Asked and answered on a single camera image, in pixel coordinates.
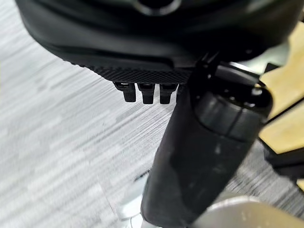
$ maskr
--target striped carpet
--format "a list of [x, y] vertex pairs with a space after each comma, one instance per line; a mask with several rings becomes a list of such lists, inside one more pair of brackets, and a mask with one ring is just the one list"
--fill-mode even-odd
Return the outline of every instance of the striped carpet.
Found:
[[[174, 103], [160, 105], [159, 91], [154, 105], [125, 103], [112, 83], [39, 46], [12, 0], [1, 1], [0, 24], [0, 227], [115, 227], [115, 206], [151, 166]], [[259, 143], [227, 188], [304, 218], [303, 195]]]

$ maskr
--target metal base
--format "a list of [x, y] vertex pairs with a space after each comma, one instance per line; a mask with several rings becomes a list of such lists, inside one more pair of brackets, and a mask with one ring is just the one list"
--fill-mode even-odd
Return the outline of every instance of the metal base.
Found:
[[[121, 228], [156, 228], [141, 216], [141, 201], [148, 173], [126, 192], [117, 212]], [[190, 228], [303, 228], [304, 222], [255, 197], [222, 193]]]

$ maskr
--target textured plastic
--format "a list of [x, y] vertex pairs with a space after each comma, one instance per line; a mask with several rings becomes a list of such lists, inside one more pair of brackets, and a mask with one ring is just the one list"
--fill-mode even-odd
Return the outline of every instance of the textured plastic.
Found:
[[[30, 34], [55, 55], [90, 66], [111, 81], [156, 84], [184, 83], [189, 74], [180, 70], [194, 67], [210, 49], [222, 51], [227, 61], [237, 61], [280, 44], [295, 27], [304, 4], [182, 1], [173, 14], [147, 17], [132, 6], [110, 2], [16, 0]], [[246, 54], [248, 49], [253, 50], [251, 55]], [[122, 74], [121, 69], [132, 72]]]

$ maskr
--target gray carpet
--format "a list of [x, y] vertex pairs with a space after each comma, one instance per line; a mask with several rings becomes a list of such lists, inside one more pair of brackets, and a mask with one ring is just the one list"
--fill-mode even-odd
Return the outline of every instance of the gray carpet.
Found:
[[[112, 83], [39, 46], [12, 0], [1, 0], [0, 24], [0, 227], [115, 227], [115, 206], [151, 166], [174, 102], [160, 105], [157, 92], [154, 105], [125, 103]], [[259, 143], [228, 189], [304, 218], [304, 197]]]

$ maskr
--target black plastic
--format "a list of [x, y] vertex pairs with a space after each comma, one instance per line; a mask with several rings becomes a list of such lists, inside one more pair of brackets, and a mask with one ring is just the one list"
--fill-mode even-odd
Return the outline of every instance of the black plastic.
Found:
[[[129, 2], [16, 0], [30, 34], [55, 55], [89, 68], [110, 69], [106, 78], [111, 81], [155, 84], [184, 84], [189, 73], [179, 71], [194, 68], [209, 50], [220, 50], [229, 62], [253, 58], [280, 44], [304, 4], [265, 0], [254, 7], [252, 0], [190, 0], [168, 16], [147, 17]], [[121, 74], [127, 69], [139, 73]], [[146, 70], [154, 71], [149, 80]], [[165, 74], [157, 76], [163, 71], [170, 72], [170, 80], [163, 80]]]
[[136, 102], [135, 85], [132, 83], [114, 82], [116, 89], [123, 92], [124, 100], [126, 102]]
[[142, 93], [142, 101], [146, 105], [153, 104], [155, 84], [137, 84]]
[[172, 93], [177, 89], [178, 84], [160, 84], [161, 104], [170, 103]]
[[[184, 87], [150, 171], [142, 215], [159, 227], [187, 227], [204, 212], [243, 161], [272, 105], [268, 100], [264, 109], [236, 108], [214, 92], [200, 94]], [[251, 118], [253, 113], [259, 118]], [[244, 135], [236, 135], [236, 128]]]

